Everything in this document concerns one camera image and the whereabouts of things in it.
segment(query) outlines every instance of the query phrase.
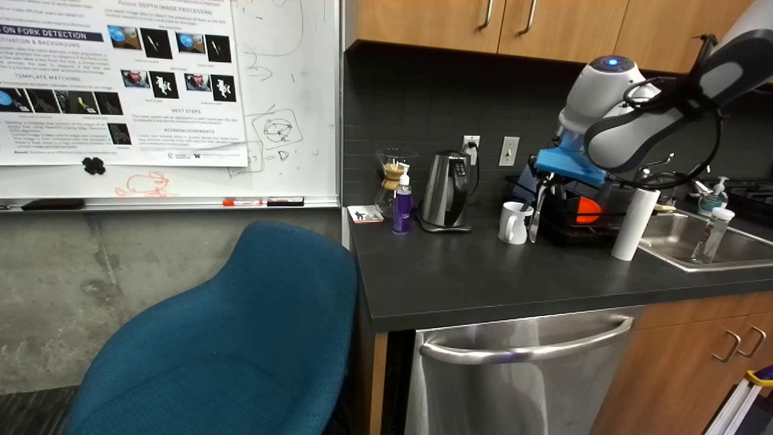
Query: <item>white mug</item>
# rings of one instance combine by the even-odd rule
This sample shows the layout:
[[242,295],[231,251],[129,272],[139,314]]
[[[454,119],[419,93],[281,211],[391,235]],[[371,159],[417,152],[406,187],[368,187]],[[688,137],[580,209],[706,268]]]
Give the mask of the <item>white mug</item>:
[[499,216],[499,240],[512,245],[522,245],[526,242],[526,218],[534,213],[529,207],[521,211],[523,204],[509,201],[502,204],[502,215]]

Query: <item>research poster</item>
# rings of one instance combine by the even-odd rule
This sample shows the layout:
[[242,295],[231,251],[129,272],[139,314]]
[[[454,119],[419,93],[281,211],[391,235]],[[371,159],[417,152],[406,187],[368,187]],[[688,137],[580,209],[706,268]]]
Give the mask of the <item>research poster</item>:
[[0,165],[246,166],[230,0],[0,0]]

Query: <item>stainless steel sink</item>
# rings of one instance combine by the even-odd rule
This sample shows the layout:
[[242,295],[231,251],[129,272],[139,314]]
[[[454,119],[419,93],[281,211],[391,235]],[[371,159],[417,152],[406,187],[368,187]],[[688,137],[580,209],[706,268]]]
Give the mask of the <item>stainless steel sink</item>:
[[690,256],[707,218],[683,211],[659,214],[649,219],[640,249],[686,272],[747,269],[773,265],[773,242],[734,228],[725,233],[714,262],[693,262]]

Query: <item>kitchen counter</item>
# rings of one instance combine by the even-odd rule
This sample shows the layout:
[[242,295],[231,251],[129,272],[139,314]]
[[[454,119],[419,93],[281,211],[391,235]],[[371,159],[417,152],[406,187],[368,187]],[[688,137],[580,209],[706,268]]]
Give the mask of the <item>kitchen counter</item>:
[[[623,262],[611,247],[560,247],[544,237],[508,245],[496,237],[498,216],[471,219],[466,234],[430,234],[412,221],[400,237],[390,223],[349,223],[375,333],[773,289],[773,266],[688,273],[642,250]],[[739,219],[730,226],[773,238]]]

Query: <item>robotic arm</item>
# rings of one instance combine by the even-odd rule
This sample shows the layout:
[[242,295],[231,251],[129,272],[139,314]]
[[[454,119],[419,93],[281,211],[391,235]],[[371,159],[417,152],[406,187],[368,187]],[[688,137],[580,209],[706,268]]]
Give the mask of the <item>robotic arm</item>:
[[663,92],[627,58],[589,63],[559,114],[559,147],[541,150],[536,168],[598,185],[605,170],[635,169],[665,137],[770,81],[773,0],[757,0],[723,41],[702,55],[686,77]]

